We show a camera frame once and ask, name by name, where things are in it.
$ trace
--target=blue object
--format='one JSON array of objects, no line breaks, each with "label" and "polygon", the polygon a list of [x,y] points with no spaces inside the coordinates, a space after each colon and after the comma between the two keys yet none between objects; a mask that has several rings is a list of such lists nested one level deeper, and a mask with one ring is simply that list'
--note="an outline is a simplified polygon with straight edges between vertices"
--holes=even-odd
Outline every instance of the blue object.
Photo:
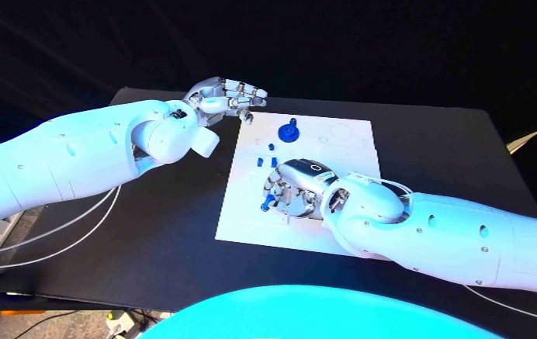
[{"label": "blue object", "polygon": [[266,201],[263,202],[261,204],[261,210],[263,211],[268,211],[268,209],[271,209],[268,207],[268,203],[276,199],[276,197],[273,196],[273,194],[270,194],[267,197],[266,197]]},{"label": "blue object", "polygon": [[296,127],[296,119],[290,118],[289,124],[284,124],[277,130],[277,136],[284,143],[292,143],[300,136],[300,131]]},{"label": "blue object", "polygon": [[498,338],[423,306],[359,291],[303,285],[255,287],[205,300],[141,334],[141,339],[163,337]]}]

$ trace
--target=white paper sheet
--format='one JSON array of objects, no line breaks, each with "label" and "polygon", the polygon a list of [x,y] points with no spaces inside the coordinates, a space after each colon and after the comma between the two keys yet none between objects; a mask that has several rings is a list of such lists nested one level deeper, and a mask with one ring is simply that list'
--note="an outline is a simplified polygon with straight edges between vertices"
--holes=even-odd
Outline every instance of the white paper sheet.
[{"label": "white paper sheet", "polygon": [[[331,231],[320,227],[320,220],[290,218],[274,209],[261,211],[263,185],[274,170],[273,157],[277,164],[294,158],[313,159],[338,176],[357,171],[380,178],[371,122],[264,112],[253,114],[254,123],[243,124],[238,134],[217,239],[351,255]],[[300,137],[293,143],[284,143],[277,137],[277,129],[292,118],[296,118]],[[263,158],[261,167],[257,167],[257,158]]]}]

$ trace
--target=black table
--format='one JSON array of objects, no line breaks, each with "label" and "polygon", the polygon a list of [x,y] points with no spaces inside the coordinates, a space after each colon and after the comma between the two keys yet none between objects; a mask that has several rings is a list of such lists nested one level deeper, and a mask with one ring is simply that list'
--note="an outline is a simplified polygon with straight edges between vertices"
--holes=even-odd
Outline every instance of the black table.
[{"label": "black table", "polygon": [[[179,99],[182,95],[124,88],[113,103]],[[416,191],[537,215],[534,199],[485,112],[299,99],[270,99],[263,111],[370,120],[384,178]],[[53,259],[6,270],[0,290],[173,311],[253,286],[326,285],[420,304],[501,335],[530,334],[534,318],[393,262],[215,240],[238,129],[238,119],[227,117],[212,127],[221,143],[209,159],[191,151],[179,162],[128,182],[97,232]],[[51,205],[30,235],[68,221],[100,197]],[[23,247],[13,261],[43,256],[74,242],[105,209],[51,240]],[[518,308],[537,311],[537,294],[481,291]],[[296,313],[281,307],[281,314]]]}]

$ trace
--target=black curtain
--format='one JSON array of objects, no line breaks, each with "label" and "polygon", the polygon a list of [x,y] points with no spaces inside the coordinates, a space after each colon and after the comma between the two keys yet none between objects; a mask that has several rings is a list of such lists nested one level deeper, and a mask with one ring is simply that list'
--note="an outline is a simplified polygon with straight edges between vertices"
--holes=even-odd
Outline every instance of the black curtain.
[{"label": "black curtain", "polygon": [[537,0],[3,0],[6,140],[118,88],[212,75],[273,96],[484,109],[537,130]]}]

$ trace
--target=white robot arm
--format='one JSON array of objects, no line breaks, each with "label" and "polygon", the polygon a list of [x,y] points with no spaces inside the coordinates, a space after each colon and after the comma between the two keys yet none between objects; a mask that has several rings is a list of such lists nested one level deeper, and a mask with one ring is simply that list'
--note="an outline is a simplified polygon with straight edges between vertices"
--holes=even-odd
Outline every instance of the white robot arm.
[{"label": "white robot arm", "polygon": [[49,120],[0,144],[0,219],[105,192],[189,149],[209,157],[219,138],[206,126],[224,115],[250,124],[248,107],[264,106],[264,98],[261,89],[214,77],[182,101],[134,102]]},{"label": "white robot arm", "polygon": [[319,208],[322,226],[359,258],[463,285],[537,291],[537,219],[388,182],[398,196],[381,181],[290,160],[268,176],[261,209],[307,217]]}]

